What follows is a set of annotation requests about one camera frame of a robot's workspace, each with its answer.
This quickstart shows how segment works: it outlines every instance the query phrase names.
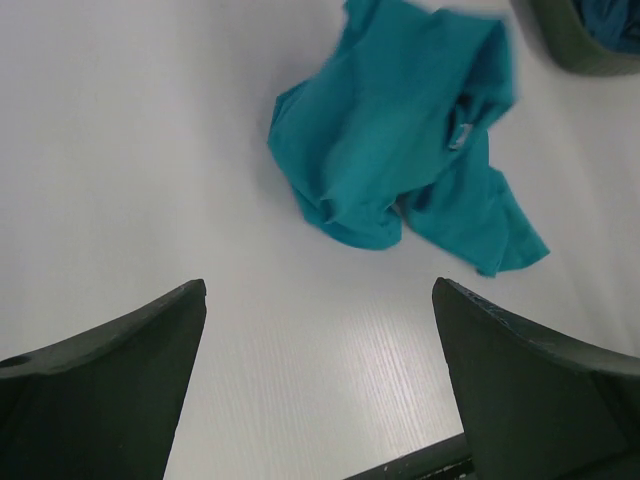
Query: crumpled teal shirt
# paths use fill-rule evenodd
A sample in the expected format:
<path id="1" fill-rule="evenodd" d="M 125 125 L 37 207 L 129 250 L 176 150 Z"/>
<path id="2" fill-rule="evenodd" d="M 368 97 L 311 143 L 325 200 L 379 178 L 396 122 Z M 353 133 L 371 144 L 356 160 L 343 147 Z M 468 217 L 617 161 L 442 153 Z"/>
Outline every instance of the crumpled teal shirt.
<path id="1" fill-rule="evenodd" d="M 345 10 L 335 53 L 278 97 L 269 133 L 305 219 L 380 250 L 400 240 L 402 215 L 488 276 L 544 257 L 489 166 L 487 129 L 514 102 L 504 24 L 401 0 Z"/>

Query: clothing tag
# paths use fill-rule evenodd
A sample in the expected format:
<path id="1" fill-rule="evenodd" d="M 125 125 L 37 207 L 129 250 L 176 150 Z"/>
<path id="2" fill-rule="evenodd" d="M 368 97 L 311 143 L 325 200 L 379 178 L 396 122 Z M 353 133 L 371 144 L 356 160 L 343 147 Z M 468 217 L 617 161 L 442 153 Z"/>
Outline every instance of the clothing tag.
<path id="1" fill-rule="evenodd" d="M 467 138 L 469 138 L 471 130 L 473 130 L 471 123 L 461 123 L 458 125 L 453 131 L 452 138 L 455 140 L 449 145 L 449 150 L 460 150 L 467 141 Z"/>

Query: teal cloth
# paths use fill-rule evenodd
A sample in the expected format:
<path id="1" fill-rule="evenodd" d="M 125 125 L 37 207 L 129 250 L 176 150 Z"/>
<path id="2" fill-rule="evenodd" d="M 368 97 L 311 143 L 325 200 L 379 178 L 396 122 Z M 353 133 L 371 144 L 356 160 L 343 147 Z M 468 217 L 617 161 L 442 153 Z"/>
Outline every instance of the teal cloth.
<path id="1" fill-rule="evenodd" d="M 487 128 L 513 104 L 504 24 L 401 0 L 348 0 L 334 54 L 276 101 L 269 146 L 305 219 L 380 250 L 409 226 L 493 276 L 548 250 Z"/>
<path id="2" fill-rule="evenodd" d="M 582 23 L 602 46 L 640 55 L 640 0 L 573 0 Z"/>

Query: dark green bin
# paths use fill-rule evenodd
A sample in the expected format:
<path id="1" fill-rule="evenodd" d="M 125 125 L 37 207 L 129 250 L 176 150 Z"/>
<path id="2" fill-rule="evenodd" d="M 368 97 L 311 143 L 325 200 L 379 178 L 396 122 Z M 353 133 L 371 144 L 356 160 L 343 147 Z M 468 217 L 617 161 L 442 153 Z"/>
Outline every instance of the dark green bin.
<path id="1" fill-rule="evenodd" d="M 640 72 L 640 55 L 613 52 L 584 28 L 572 0 L 530 0 L 552 57 L 581 75 L 613 76 Z"/>

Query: white wood grain surface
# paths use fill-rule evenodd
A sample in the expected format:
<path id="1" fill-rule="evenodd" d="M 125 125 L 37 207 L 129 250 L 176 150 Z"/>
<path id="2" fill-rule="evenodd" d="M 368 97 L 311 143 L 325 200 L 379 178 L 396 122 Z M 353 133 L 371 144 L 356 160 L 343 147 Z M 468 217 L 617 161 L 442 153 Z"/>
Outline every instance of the white wood grain surface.
<path id="1" fill-rule="evenodd" d="M 0 357 L 202 277 L 166 478 L 295 480 L 461 431 L 438 276 L 640 354 L 640 77 L 564 74 L 511 3 L 457 3 L 512 20 L 522 98 L 492 163 L 552 250 L 496 279 L 409 231 L 366 252 L 301 219 L 265 138 L 275 96 L 333 48 L 340 0 L 0 2 Z"/>

